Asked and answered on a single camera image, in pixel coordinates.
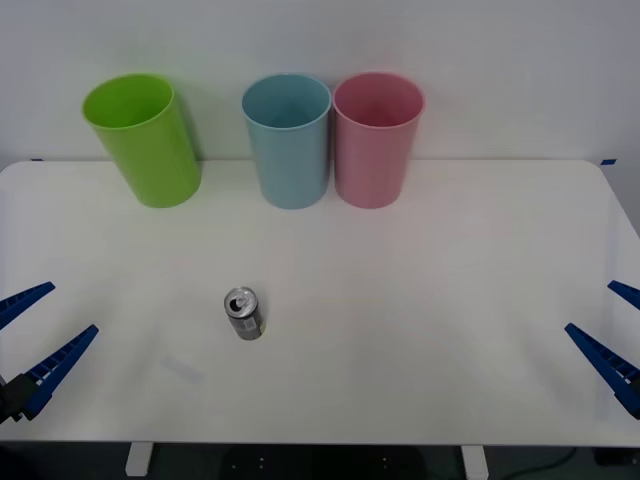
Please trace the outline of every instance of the green cup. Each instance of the green cup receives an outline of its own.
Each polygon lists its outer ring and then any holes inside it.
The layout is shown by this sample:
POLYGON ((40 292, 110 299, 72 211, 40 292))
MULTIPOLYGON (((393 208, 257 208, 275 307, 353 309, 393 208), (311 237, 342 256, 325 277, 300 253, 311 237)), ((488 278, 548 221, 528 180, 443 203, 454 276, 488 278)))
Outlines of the green cup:
POLYGON ((87 95, 82 112, 140 203, 173 207, 198 190, 200 169, 167 80, 111 79, 87 95))

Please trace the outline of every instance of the can lid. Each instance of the can lid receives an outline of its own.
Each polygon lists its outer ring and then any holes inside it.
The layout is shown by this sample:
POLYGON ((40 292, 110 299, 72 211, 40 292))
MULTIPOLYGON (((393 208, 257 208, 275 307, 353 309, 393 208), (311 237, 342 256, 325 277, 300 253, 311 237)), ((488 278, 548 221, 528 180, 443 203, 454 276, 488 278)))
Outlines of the can lid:
POLYGON ((251 315, 258 307, 258 297, 248 287, 236 287, 224 297, 224 309, 233 318, 251 315))

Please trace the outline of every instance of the cup rim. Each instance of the cup rim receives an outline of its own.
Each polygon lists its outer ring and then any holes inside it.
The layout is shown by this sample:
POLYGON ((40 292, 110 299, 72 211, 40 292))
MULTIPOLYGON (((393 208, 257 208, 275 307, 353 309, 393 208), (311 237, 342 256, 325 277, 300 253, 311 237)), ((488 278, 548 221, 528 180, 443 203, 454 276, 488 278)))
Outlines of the cup rim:
POLYGON ((171 85, 171 82, 169 82, 169 80, 167 80, 166 78, 164 78, 162 75, 158 75, 156 73, 125 73, 124 75, 118 75, 117 77, 113 77, 110 78, 109 80, 105 80, 104 82, 96 85, 93 89, 91 89, 91 91, 87 94, 87 96, 85 97, 84 101, 82 102, 82 116, 84 117, 84 119, 86 120, 86 122, 91 125, 93 128, 98 129, 98 130, 108 130, 110 132, 113 131, 122 131, 122 130, 129 130, 132 128, 137 128, 140 127, 142 125, 146 125, 147 123, 153 122, 156 118, 160 117, 164 112, 166 112, 169 107, 171 107, 171 105, 174 102, 176 96, 176 91, 173 88, 173 85, 171 85), (145 77, 145 78, 153 78, 154 80, 160 80, 161 82, 163 82, 165 85, 167 85, 169 87, 169 90, 171 91, 171 97, 169 98, 169 101, 167 102, 167 105, 160 110, 158 113, 156 113, 153 117, 151 118, 147 118, 145 121, 140 122, 140 123, 135 123, 133 125, 127 125, 125 127, 105 127, 104 125, 98 125, 97 123, 92 122, 91 120, 89 120, 87 118, 87 114, 85 112, 85 108, 87 106, 87 102, 89 101, 89 97, 91 97, 91 95, 93 95, 98 89, 104 87, 105 85, 108 85, 109 83, 112 82, 116 82, 118 80, 122 80, 123 78, 128 78, 128 77, 145 77))
POLYGON ((399 75, 397 73, 393 73, 393 72, 384 72, 384 71, 370 71, 370 72, 360 72, 360 73, 356 73, 354 75, 351 75, 347 78, 345 78, 344 80, 342 80, 337 86, 336 88, 333 90, 333 108, 336 111, 336 113, 338 115, 340 115, 342 118, 344 118, 345 120, 353 123, 354 125, 358 125, 359 127, 362 128, 368 128, 371 130, 392 130, 394 128, 401 128, 404 127, 412 122, 417 121, 422 114, 424 113, 424 109, 426 107, 426 99, 424 96, 424 92, 422 91, 422 89, 412 80, 409 80, 407 77, 403 76, 403 75, 399 75), (412 87, 414 87, 416 89, 416 91, 418 92, 418 94, 420 95, 420 100, 422 102, 422 106, 420 107, 420 110, 418 111, 418 113, 411 119, 407 120, 406 122, 403 123, 399 123, 398 125, 391 125, 391 126, 387 126, 387 127, 377 127, 375 125, 367 125, 366 123, 360 123, 355 121, 354 119, 352 119, 351 117, 345 115, 339 108, 338 105, 336 104, 336 93, 338 92, 338 90, 347 82, 349 82, 350 80, 353 80, 354 78, 358 78, 358 77, 364 77, 364 76, 368 76, 368 75, 384 75, 387 77, 394 77, 397 78, 399 80, 402 80, 408 84, 410 84, 412 87))
POLYGON ((331 89, 329 87, 327 87, 324 84, 324 82, 318 80, 313 75, 307 75, 305 73, 295 73, 295 72, 273 73, 271 75, 266 75, 266 76, 264 76, 262 78, 259 78, 258 80, 253 82, 251 85, 249 85, 249 87, 247 87, 247 89, 242 94, 242 99, 240 100, 240 108, 242 109, 242 114, 244 115, 244 118, 247 119, 247 121, 249 121, 252 124, 257 125, 257 126, 259 126, 261 128, 265 128, 265 129, 268 129, 268 130, 276 130, 276 131, 280 131, 280 132, 290 131, 290 130, 298 130, 300 128, 306 128, 306 127, 308 127, 310 125, 313 125, 314 123, 319 122, 320 120, 322 120, 324 117, 327 116, 327 114, 329 113, 329 110, 331 110, 331 106, 332 105, 333 105, 333 94, 331 93, 331 89), (314 118, 310 122, 303 123, 302 125, 296 125, 295 127, 272 127, 270 125, 265 125, 264 123, 256 122, 244 110, 244 98, 247 96, 247 93, 254 86, 256 86, 258 83, 260 83, 260 82, 262 82, 264 80, 268 80, 269 78, 274 78, 274 77, 285 77, 285 76, 288 76, 288 77, 300 77, 300 78, 304 78, 306 80, 312 80, 313 82, 315 82, 318 85, 320 85, 322 88, 325 89, 325 91, 327 92, 327 95, 329 96, 329 101, 327 102, 327 107, 322 111, 322 113, 320 115, 318 115, 316 118, 314 118))

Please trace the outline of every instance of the white table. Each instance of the white table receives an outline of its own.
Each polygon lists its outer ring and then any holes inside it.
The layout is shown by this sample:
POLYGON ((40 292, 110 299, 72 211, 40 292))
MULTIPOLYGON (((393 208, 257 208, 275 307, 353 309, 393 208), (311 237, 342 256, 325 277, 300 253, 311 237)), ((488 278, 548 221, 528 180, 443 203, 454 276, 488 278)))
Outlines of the white table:
POLYGON ((95 323, 32 422, 2 440, 640 446, 640 425, 563 331, 640 365, 640 241, 581 161, 415 161, 393 205, 330 187, 270 206, 249 161, 138 204, 109 162, 0 175, 9 296, 57 289, 0 334, 6 379, 95 323), (253 287, 265 335, 222 300, 253 287))

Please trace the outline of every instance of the table leg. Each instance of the table leg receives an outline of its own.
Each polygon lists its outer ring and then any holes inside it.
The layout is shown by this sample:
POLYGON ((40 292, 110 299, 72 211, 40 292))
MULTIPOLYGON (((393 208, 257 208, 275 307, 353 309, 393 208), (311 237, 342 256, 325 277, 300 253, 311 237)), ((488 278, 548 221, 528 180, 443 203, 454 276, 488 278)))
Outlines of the table leg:
POLYGON ((149 460, 153 451, 153 442, 132 442, 125 472, 128 477, 146 477, 149 460))
POLYGON ((462 445, 462 460, 467 480, 487 480, 489 469, 481 445, 462 445))

